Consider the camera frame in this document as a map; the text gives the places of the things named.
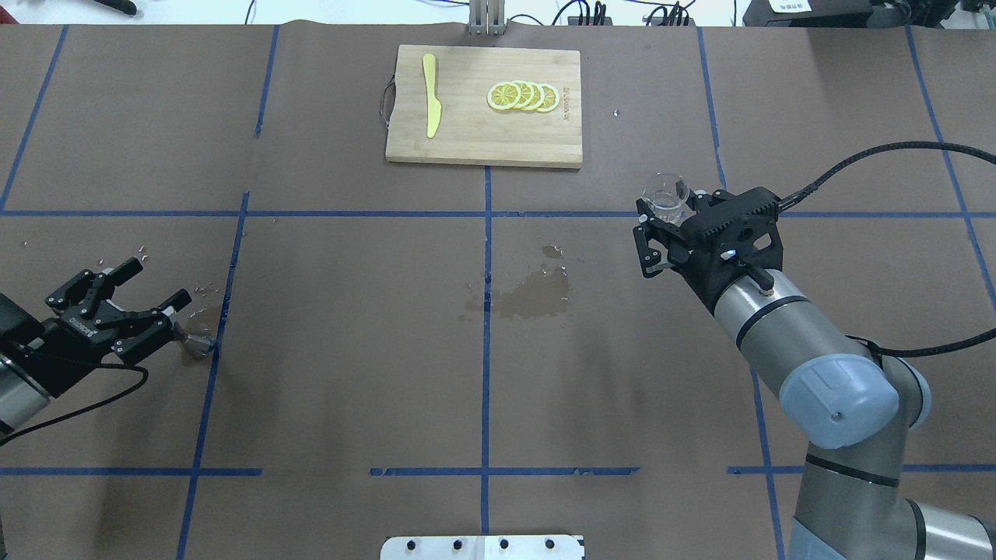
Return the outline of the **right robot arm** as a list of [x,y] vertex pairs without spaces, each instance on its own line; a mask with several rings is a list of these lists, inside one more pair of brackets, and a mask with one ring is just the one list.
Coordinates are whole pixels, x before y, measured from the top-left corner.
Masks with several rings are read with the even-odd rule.
[[807,436],[790,559],[992,559],[994,524],[904,499],[910,430],[931,411],[912,351],[844,334],[783,270],[783,202],[768,189],[690,196],[663,220],[637,199],[645,278],[679,273]]

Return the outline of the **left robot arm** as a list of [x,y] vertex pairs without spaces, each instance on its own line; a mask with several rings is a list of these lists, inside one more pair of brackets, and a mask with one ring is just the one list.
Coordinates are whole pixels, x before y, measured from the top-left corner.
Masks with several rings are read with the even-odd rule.
[[[2,443],[79,417],[134,393],[149,379],[140,366],[172,341],[186,334],[175,315],[191,304],[181,289],[146,310],[115,304],[115,290],[143,266],[132,257],[102,271],[84,269],[45,298],[52,317],[40,320],[7,296],[1,301]],[[55,398],[97,369],[138,372],[139,381],[113,397],[28,426]]]

